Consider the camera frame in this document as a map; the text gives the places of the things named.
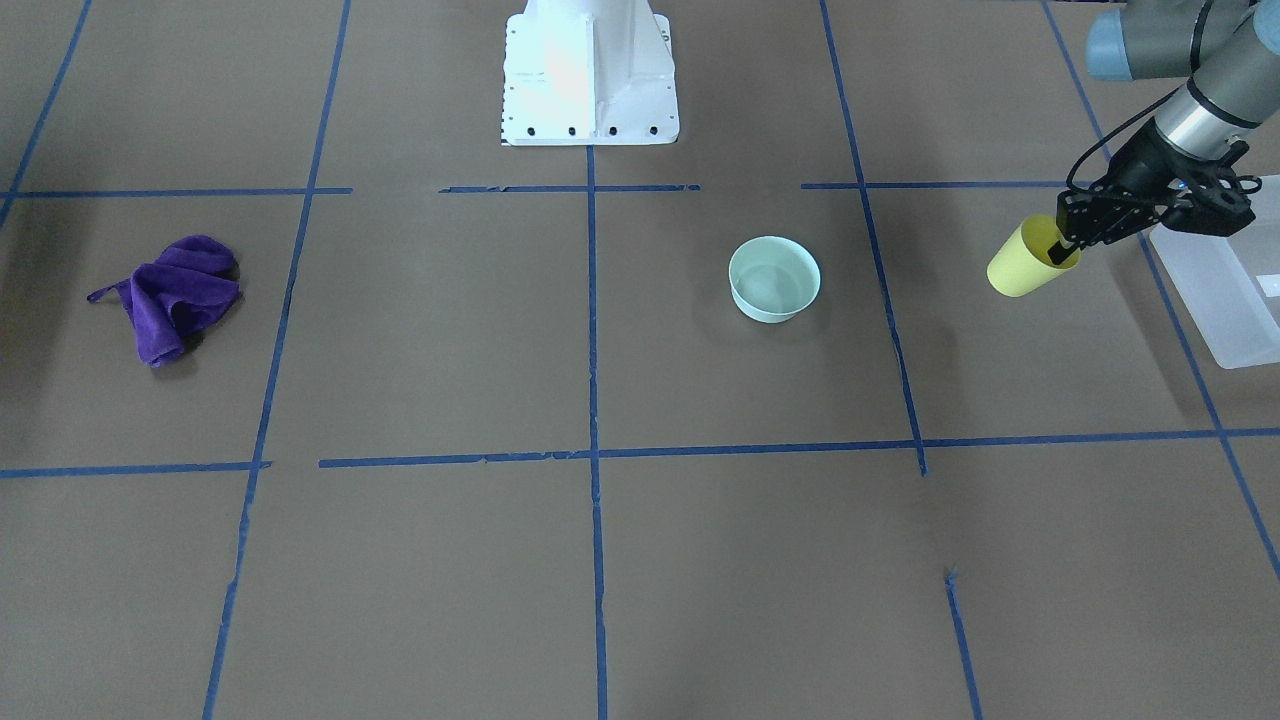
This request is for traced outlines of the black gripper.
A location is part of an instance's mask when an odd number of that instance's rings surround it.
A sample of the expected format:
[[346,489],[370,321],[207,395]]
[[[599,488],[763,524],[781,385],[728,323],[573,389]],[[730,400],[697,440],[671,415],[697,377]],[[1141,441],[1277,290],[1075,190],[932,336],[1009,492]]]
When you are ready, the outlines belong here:
[[1097,245],[1111,245],[1151,225],[1215,225],[1216,161],[1179,149],[1147,120],[1085,191],[1056,200],[1060,240],[1051,263],[1065,263]]

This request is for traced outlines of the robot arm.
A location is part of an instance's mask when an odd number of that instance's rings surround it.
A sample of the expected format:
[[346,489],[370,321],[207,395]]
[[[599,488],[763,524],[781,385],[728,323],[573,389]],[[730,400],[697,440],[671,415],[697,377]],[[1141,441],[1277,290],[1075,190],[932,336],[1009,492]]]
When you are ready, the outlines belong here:
[[1124,141],[1100,178],[1068,179],[1052,265],[1153,225],[1229,237],[1254,220],[1262,182],[1234,167],[1277,113],[1275,1],[1128,1],[1092,23],[1085,68],[1094,79],[1178,86],[1117,127]]

